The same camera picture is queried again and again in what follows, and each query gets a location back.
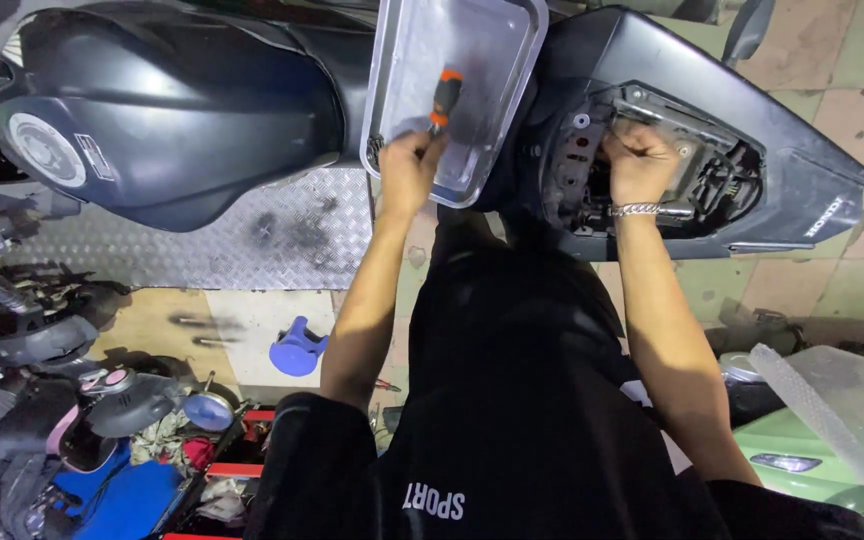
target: blue plastic part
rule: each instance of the blue plastic part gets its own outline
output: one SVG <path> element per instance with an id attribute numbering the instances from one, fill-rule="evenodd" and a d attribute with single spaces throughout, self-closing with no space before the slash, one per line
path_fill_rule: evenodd
<path id="1" fill-rule="evenodd" d="M 306 317 L 295 317 L 282 338 L 269 347 L 271 365 L 292 377 L 304 377 L 315 371 L 319 356 L 326 350 L 329 337 L 318 337 L 306 329 Z"/>

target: black plastic fairing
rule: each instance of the black plastic fairing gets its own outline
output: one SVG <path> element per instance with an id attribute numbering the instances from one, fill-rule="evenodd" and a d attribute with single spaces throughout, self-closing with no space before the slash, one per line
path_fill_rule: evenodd
<path id="1" fill-rule="evenodd" d="M 520 148 L 551 141 L 570 111 L 594 92 L 636 85 L 706 117 L 762 154 L 760 200 L 740 219 L 701 238 L 666 240 L 673 259 L 810 247 L 862 215 L 864 166 L 716 58 L 647 17 L 605 7 L 549 28 L 535 63 L 539 93 Z M 523 186 L 541 184 L 547 155 L 522 152 Z M 536 207 L 535 195 L 525 198 Z M 616 258 L 615 239 L 555 232 L 559 248 L 585 261 Z"/>
<path id="2" fill-rule="evenodd" d="M 15 114 L 69 141 L 81 186 L 43 183 L 142 224 L 175 232 L 216 219 L 244 192 L 327 166 L 345 150 L 333 82 L 302 51 L 226 21 L 147 3 L 39 11 L 19 30 L 21 61 L 0 78 L 0 145 Z M 88 136 L 104 177 L 78 142 Z"/>

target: screwdriver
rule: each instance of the screwdriver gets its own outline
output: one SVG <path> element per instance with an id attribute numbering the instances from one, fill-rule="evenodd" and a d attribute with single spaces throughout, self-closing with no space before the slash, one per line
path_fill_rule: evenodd
<path id="1" fill-rule="evenodd" d="M 438 136 L 442 129 L 449 125 L 449 115 L 459 101 L 460 92 L 462 73 L 454 69 L 443 69 L 435 87 L 435 97 L 432 98 L 432 112 L 429 113 L 429 119 L 432 120 L 429 132 L 433 137 Z"/>

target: clear plastic tray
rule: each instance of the clear plastic tray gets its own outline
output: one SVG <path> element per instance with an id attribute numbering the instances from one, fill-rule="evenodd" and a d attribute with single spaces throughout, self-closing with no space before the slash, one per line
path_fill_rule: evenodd
<path id="1" fill-rule="evenodd" d="M 443 69 L 462 73 L 431 199 L 453 207 L 478 198 L 496 162 L 548 28 L 545 0 L 383 0 L 366 97 L 360 158 L 370 139 L 427 130 Z"/>

